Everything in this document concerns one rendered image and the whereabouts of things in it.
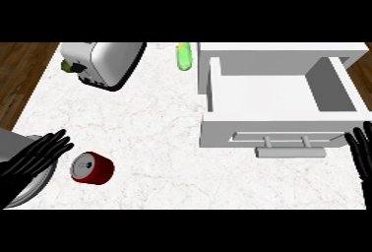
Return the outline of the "white toaster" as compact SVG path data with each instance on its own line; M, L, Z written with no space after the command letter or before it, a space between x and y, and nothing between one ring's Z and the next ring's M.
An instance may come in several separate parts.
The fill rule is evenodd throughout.
M133 74L145 48L145 42L63 42L60 55L80 82L115 92Z

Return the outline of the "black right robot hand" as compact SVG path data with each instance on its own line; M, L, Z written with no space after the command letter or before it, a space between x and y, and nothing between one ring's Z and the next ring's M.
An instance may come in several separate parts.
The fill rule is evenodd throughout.
M353 132L344 134L344 139L362 180L365 206L372 210L372 122L365 121L363 128L354 127Z

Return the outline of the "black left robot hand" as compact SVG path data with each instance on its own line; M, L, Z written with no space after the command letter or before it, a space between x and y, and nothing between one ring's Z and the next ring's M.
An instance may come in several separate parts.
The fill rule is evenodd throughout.
M47 133L7 160L0 162L0 210L18 197L34 178L72 149L66 130Z

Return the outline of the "white drawer front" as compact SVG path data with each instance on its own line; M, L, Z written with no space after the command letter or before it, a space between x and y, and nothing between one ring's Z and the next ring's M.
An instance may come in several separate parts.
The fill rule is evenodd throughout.
M362 121L204 121L199 146L202 148L255 148L264 138L277 147L304 146L307 137L313 148L345 145L342 134L363 127Z

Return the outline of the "white open drawer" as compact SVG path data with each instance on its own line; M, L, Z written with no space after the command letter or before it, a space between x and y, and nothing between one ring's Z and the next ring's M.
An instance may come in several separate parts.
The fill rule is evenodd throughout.
M300 76L226 76L210 61L204 121L372 121L341 61L319 60Z

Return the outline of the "red can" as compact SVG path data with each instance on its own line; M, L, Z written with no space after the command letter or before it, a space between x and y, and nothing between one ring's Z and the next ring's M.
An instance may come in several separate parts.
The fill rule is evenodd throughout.
M103 185L112 178L114 162L93 152L83 153L72 161L69 174L78 183Z

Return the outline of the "green bottle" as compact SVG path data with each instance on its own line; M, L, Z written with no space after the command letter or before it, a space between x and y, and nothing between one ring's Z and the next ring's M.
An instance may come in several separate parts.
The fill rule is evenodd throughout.
M177 67L182 71L192 68L192 48L187 42L180 42L176 46Z

